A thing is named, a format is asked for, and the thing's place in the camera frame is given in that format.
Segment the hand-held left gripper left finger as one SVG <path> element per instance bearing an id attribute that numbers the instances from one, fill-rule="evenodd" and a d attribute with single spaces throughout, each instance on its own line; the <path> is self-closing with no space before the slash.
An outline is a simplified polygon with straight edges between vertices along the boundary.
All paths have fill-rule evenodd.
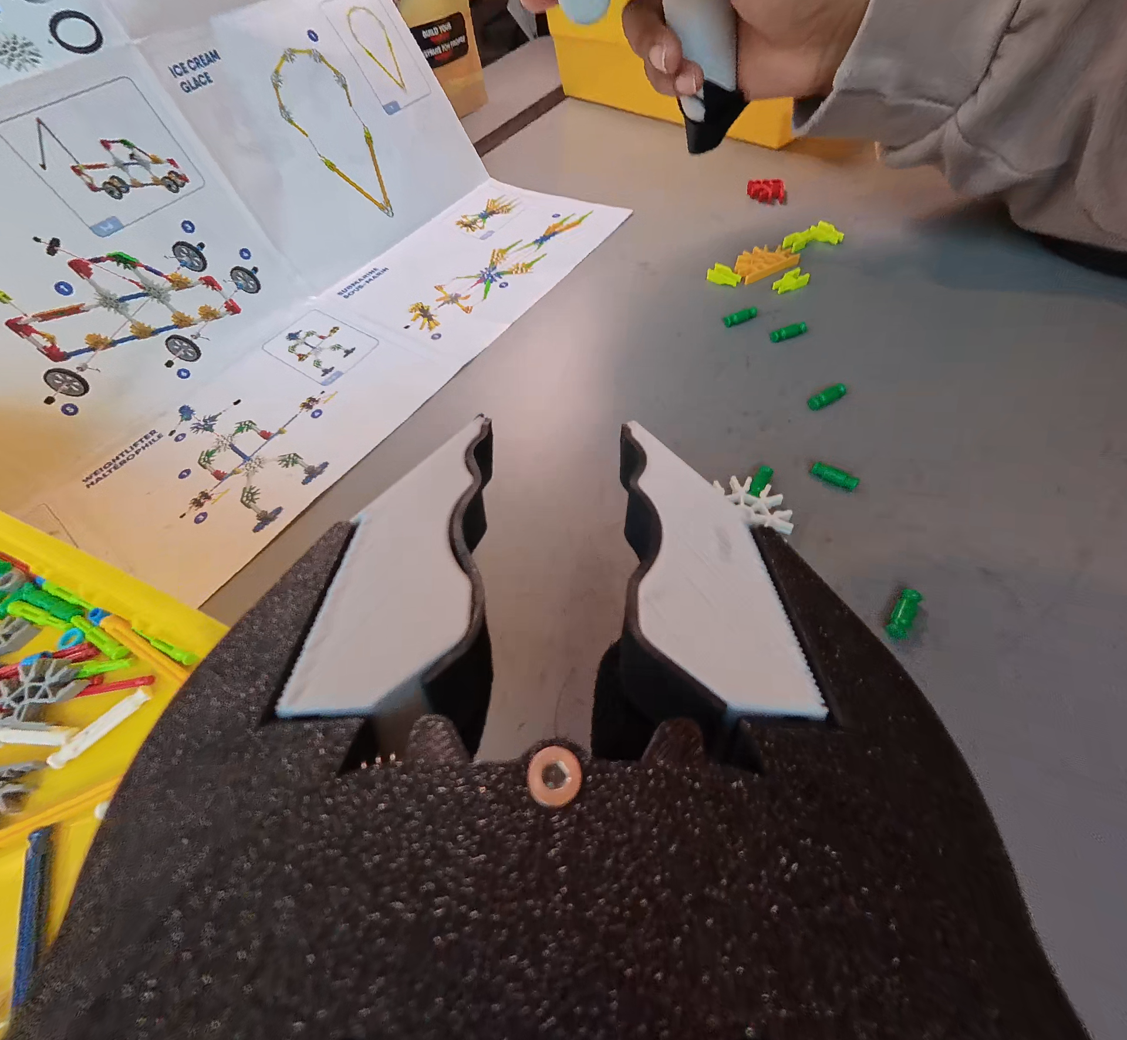
<path id="1" fill-rule="evenodd" d="M 389 759 L 403 756 L 418 719 L 437 714 L 470 757 L 479 752 L 494 672 L 474 548 L 492 441 L 491 420 L 476 416 L 354 517 L 278 719 L 360 718 Z"/>

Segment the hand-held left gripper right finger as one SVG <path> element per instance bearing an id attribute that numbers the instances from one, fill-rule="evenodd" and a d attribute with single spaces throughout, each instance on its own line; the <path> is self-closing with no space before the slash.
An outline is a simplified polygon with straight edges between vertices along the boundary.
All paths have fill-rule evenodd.
<path id="1" fill-rule="evenodd" d="M 637 421 L 621 428 L 627 583 L 621 660 L 627 697 L 654 721 L 825 723 L 809 654 L 760 540 L 740 512 Z"/>

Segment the white snowflake connector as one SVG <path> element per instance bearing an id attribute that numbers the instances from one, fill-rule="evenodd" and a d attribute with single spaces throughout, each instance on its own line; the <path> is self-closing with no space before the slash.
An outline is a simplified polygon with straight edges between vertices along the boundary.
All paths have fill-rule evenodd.
<path id="1" fill-rule="evenodd" d="M 724 488 L 719 481 L 713 481 L 712 487 L 724 497 L 725 501 L 733 504 L 740 518 L 749 527 L 767 527 L 772 531 L 789 536 L 795 531 L 792 523 L 792 510 L 781 508 L 783 496 L 772 494 L 771 485 L 765 490 L 765 495 L 758 498 L 752 497 L 748 492 L 751 477 L 740 481 L 736 477 L 729 479 L 728 488 Z"/>

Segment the yellow half-round connector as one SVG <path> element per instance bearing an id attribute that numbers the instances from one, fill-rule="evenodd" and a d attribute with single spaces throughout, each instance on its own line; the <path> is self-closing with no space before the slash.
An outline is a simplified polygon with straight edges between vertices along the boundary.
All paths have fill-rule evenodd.
<path id="1" fill-rule="evenodd" d="M 733 270 L 744 284 L 753 284 L 766 278 L 779 279 L 784 272 L 797 267 L 799 261 L 800 254 L 781 245 L 775 249 L 755 247 L 737 257 Z"/>

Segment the person's right forearm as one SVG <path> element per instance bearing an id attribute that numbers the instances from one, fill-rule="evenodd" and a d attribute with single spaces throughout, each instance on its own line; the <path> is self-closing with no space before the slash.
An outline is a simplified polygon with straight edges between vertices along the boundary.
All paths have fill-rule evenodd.
<path id="1" fill-rule="evenodd" d="M 876 142 L 1021 229 L 1125 252 L 1126 0 L 870 0 L 799 136 Z"/>

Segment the grey desk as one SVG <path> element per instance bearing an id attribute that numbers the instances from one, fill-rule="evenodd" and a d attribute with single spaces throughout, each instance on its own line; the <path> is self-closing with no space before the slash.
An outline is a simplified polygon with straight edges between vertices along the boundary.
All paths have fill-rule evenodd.
<path id="1" fill-rule="evenodd" d="M 1079 1015 L 1124 1038 L 1125 282 L 868 144 L 692 158 L 678 128 L 565 100 L 483 162 L 632 216 L 203 610 L 232 625 L 326 528 L 486 414 L 481 755 L 586 746 L 637 563 L 621 424 L 709 480 L 772 466 L 792 545 L 877 634 L 902 588 L 923 595 L 893 649 L 974 768 Z M 749 199 L 754 178 L 784 180 L 786 205 Z M 819 220 L 844 240 L 799 252 L 806 287 L 707 282 Z M 755 320 L 724 327 L 748 306 Z M 808 409 L 837 383 L 845 398 Z M 814 479 L 815 461 L 858 489 Z"/>

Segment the neighbouring grey table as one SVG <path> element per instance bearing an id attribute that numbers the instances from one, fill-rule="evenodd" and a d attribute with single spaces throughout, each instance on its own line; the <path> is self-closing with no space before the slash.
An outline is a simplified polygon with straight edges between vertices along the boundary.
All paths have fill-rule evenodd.
<path id="1" fill-rule="evenodd" d="M 485 66 L 487 103 L 462 117 L 474 152 L 485 158 L 566 99 L 554 39 L 538 37 Z"/>

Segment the folded paper instruction sheet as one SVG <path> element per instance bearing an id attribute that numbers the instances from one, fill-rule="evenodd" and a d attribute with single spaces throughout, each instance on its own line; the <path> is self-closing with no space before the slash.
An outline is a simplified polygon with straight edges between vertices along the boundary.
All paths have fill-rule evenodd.
<path id="1" fill-rule="evenodd" d="M 2 509 L 190 605 L 630 216 L 392 0 L 2 0 Z"/>

